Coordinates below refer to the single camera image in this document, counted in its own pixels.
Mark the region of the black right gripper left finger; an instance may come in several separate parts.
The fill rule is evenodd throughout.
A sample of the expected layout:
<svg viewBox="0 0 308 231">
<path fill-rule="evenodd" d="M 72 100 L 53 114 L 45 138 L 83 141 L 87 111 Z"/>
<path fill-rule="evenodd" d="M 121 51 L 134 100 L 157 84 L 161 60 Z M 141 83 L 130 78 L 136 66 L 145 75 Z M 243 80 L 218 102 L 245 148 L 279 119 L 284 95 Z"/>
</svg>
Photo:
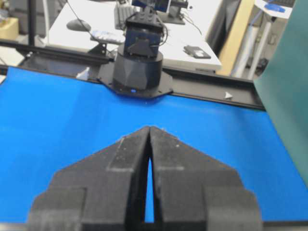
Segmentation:
<svg viewBox="0 0 308 231">
<path fill-rule="evenodd" d="M 146 189 L 145 126 L 55 172 L 28 215 L 30 231 L 125 231 L 139 223 Z"/>
</svg>

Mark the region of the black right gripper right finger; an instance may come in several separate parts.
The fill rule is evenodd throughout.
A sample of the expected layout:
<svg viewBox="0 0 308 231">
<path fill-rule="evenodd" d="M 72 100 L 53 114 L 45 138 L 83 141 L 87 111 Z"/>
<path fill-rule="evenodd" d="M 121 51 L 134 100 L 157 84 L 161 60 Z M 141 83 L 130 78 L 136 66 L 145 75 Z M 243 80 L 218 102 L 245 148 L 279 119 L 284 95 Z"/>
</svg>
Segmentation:
<svg viewBox="0 0 308 231">
<path fill-rule="evenodd" d="M 150 128 L 154 207 L 163 231 L 260 231 L 254 194 L 238 172 L 156 127 Z"/>
</svg>

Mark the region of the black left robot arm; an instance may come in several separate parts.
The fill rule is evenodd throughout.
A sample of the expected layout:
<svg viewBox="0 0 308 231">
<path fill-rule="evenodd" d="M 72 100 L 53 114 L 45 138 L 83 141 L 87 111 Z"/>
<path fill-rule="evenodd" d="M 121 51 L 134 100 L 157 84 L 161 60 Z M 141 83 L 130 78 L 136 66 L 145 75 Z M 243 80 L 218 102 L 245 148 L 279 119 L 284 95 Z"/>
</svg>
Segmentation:
<svg viewBox="0 0 308 231">
<path fill-rule="evenodd" d="M 127 88 L 158 87 L 163 55 L 159 51 L 165 25 L 157 11 L 166 13 L 169 0 L 133 0 L 140 10 L 125 20 L 125 42 L 117 51 L 113 81 Z"/>
</svg>

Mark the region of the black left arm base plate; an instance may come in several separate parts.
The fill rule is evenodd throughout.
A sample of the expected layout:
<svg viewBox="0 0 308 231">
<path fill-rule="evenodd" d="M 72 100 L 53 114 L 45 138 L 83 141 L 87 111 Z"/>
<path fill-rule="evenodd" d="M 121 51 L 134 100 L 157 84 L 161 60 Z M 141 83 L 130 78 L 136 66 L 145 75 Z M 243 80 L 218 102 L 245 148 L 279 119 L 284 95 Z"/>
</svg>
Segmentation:
<svg viewBox="0 0 308 231">
<path fill-rule="evenodd" d="M 162 72 L 158 86 L 147 90 L 140 90 L 136 87 L 127 87 L 116 82 L 116 80 L 113 79 L 114 68 L 114 63 L 101 65 L 97 75 L 97 80 L 116 94 L 135 98 L 152 99 L 173 92 L 173 78 L 165 72 Z"/>
</svg>

